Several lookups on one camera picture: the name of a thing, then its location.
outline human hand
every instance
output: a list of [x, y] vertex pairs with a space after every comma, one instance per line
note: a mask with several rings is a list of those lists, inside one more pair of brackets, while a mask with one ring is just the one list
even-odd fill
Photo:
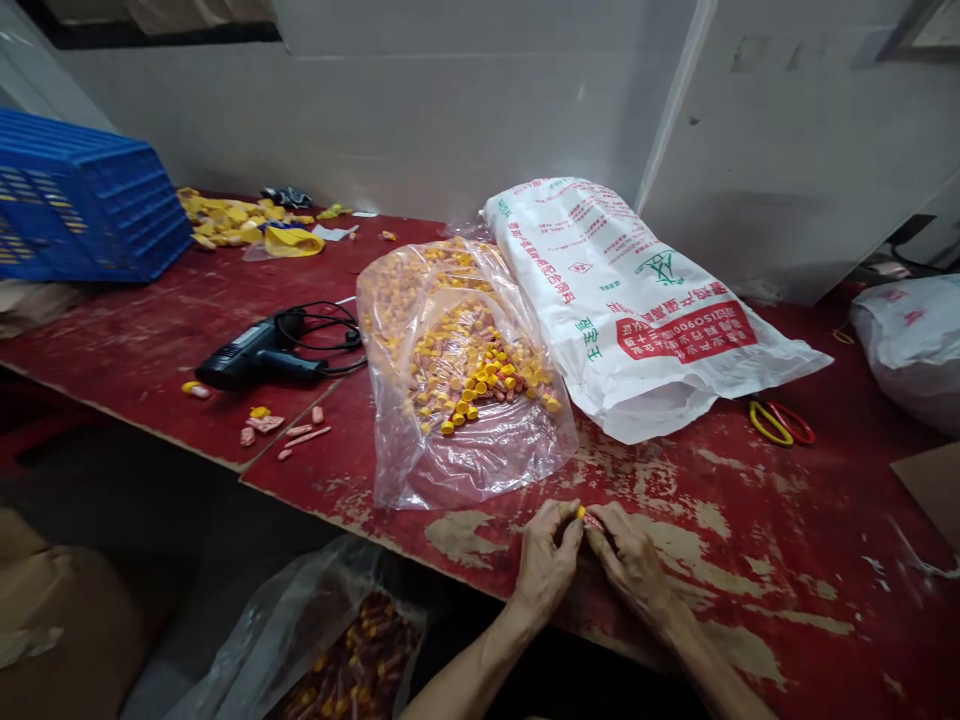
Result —
[[[583, 522], [576, 517], [579, 507], [579, 500], [547, 500], [524, 528], [520, 574], [507, 607], [534, 632], [550, 622], [573, 582], [583, 539]], [[557, 530], [570, 518], [557, 547]]]
[[677, 600], [667, 584], [653, 540], [630, 521], [620, 503], [591, 505], [587, 512], [603, 523], [617, 546], [614, 551], [602, 530], [587, 526], [587, 542], [600, 559], [610, 584], [644, 622], [660, 629]]

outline bag of plastic parts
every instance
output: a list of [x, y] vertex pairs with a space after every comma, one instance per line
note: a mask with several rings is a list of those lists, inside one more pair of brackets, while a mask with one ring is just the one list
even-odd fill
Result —
[[488, 200], [484, 216], [549, 328], [570, 397], [621, 442], [667, 435], [718, 397], [782, 385], [832, 362], [657, 240], [605, 187], [534, 180]]
[[880, 285], [850, 319], [877, 383], [917, 420], [960, 437], [960, 277]]
[[361, 273], [357, 309], [377, 405], [377, 505], [475, 505], [576, 452], [563, 383], [494, 245], [398, 248]]
[[297, 558], [253, 594], [166, 720], [394, 717], [428, 620], [400, 583], [386, 550], [351, 535]]

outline white plastic bag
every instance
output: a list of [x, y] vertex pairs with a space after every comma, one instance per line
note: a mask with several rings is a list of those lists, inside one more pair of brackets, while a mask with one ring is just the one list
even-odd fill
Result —
[[534, 180], [488, 200], [484, 215], [547, 329], [571, 399], [621, 442], [667, 435], [718, 397], [832, 362], [657, 240], [605, 187]]
[[870, 288], [850, 319], [877, 383], [917, 420], [960, 437], [960, 277]]

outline wooden table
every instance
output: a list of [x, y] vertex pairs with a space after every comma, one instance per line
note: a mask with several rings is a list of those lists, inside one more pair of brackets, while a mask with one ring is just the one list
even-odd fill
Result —
[[[198, 363], [253, 322], [289, 305], [352, 296], [356, 275], [396, 247], [376, 238], [380, 230], [401, 243], [433, 240], [440, 230], [397, 218], [358, 222], [356, 241], [331, 243], [315, 258], [245, 263], [239, 251], [190, 251], [152, 286], [105, 292], [0, 344], [0, 364], [501, 598], [513, 588], [519, 533], [543, 499], [619, 500], [639, 514], [707, 631], [780, 716], [960, 713], [960, 583], [912, 564], [915, 551], [949, 569], [952, 553], [888, 467], [943, 439], [880, 394], [859, 346], [831, 337], [839, 324], [831, 308], [759, 310], [788, 337], [836, 358], [771, 393], [814, 426], [815, 446], [762, 440], [737, 402], [721, 401], [684, 430], [636, 446], [581, 416], [580, 451], [561, 472], [449, 511], [373, 507], [366, 371], [309, 390], [262, 386], [206, 402], [180, 392]], [[267, 405], [288, 426], [321, 398], [332, 432], [286, 462], [262, 438], [240, 447], [250, 407]], [[556, 621], [641, 661], [667, 662], [613, 598], [589, 551]]]

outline heat gun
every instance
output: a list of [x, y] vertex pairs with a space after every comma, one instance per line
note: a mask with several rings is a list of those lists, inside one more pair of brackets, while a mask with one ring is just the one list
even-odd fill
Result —
[[[310, 305], [333, 305], [349, 320], [331, 315], [315, 315], [306, 311]], [[307, 318], [328, 322], [307, 327]], [[331, 325], [345, 325], [344, 342], [333, 347], [315, 347], [301, 338], [314, 330]], [[360, 345], [360, 332], [353, 316], [334, 303], [309, 303], [277, 313], [261, 320], [246, 332], [227, 343], [207, 358], [194, 371], [197, 380], [217, 390], [243, 390], [260, 382], [280, 380], [313, 383], [324, 375], [353, 370], [366, 360], [346, 368], [331, 368], [326, 360], [305, 360], [295, 354], [297, 346], [312, 350], [352, 350]]]

